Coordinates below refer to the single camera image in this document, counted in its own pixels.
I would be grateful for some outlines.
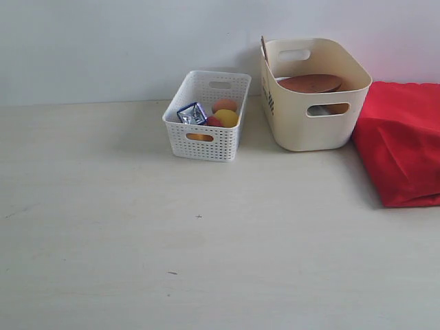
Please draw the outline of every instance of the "basket handle hole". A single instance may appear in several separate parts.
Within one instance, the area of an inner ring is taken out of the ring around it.
[[[186,134],[186,138],[188,140],[205,141],[205,142],[212,142],[214,140],[214,138],[211,135],[196,134],[196,133],[188,133]]]
[[[350,109],[349,103],[312,105],[307,109],[309,117],[343,115]]]
[[[226,82],[226,81],[211,81],[209,83],[209,87],[215,89],[231,89],[232,85],[230,82]]]
[[[280,62],[305,61],[310,58],[308,49],[283,50],[278,54]]]

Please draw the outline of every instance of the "table surface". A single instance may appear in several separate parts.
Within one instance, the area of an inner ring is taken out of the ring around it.
[[[0,110],[2,329],[438,329],[440,209],[283,150],[258,98],[234,162],[175,157],[167,104]]]

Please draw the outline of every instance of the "white plastic basket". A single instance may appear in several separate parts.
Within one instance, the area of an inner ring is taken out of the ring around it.
[[[235,158],[245,116],[251,77],[247,74],[231,74],[212,71],[191,71],[181,84],[173,101],[162,117],[165,122],[173,153],[195,160],[230,162]],[[212,115],[212,105],[228,98],[237,103],[239,121],[235,127],[211,127],[182,124],[177,111],[192,102],[202,105],[207,116]],[[209,135],[211,142],[190,140],[187,134]]]
[[[266,48],[269,65],[261,50],[261,94],[276,142],[291,151],[335,149],[347,143],[372,83],[364,68],[328,39],[274,40]],[[344,82],[333,93],[297,93],[277,83],[279,77],[305,74],[332,74]],[[314,105],[330,105],[335,112],[311,116],[307,112]]]

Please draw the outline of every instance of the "wooden plate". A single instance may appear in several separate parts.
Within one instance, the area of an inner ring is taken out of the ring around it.
[[[278,84],[299,93],[329,93],[341,87],[342,79],[331,74],[307,74],[282,79],[278,81]]]

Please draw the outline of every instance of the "red fabric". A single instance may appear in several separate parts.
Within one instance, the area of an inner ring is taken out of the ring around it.
[[[353,141],[384,206],[440,205],[440,85],[374,82]]]

